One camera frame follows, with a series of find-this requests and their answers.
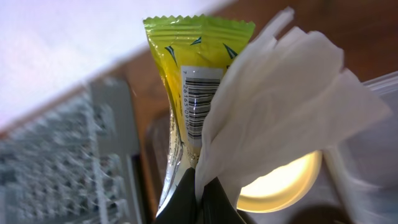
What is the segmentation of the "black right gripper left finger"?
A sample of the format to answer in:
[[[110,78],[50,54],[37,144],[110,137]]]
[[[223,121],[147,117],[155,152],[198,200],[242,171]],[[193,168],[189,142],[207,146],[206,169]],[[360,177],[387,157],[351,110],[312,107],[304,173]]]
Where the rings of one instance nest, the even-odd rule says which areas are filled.
[[[195,224],[197,201],[195,198],[195,170],[185,171],[167,206],[154,220],[154,224]]]

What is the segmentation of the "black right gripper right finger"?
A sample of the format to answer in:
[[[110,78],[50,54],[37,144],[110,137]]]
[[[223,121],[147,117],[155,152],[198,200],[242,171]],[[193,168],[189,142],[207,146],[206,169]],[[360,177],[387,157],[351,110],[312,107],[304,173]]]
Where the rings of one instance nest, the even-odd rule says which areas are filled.
[[[204,224],[246,224],[230,204],[217,177],[204,188],[202,210]]]

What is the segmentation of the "white paper napkin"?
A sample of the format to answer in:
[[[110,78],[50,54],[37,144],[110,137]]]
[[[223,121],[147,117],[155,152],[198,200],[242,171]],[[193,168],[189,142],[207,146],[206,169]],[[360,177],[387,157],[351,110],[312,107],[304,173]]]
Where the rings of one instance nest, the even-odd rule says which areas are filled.
[[[223,77],[203,124],[197,200],[218,179],[235,207],[258,177],[391,115],[324,34],[293,27],[281,35],[293,17],[289,7],[280,11]]]

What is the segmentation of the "yellow green snack wrapper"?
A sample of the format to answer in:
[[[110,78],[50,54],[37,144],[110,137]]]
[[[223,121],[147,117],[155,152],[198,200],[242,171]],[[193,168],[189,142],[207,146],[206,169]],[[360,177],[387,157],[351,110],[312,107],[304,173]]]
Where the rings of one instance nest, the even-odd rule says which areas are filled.
[[[206,15],[148,17],[143,23],[170,102],[169,154],[158,209],[162,212],[185,171],[198,162],[211,101],[255,24]]]

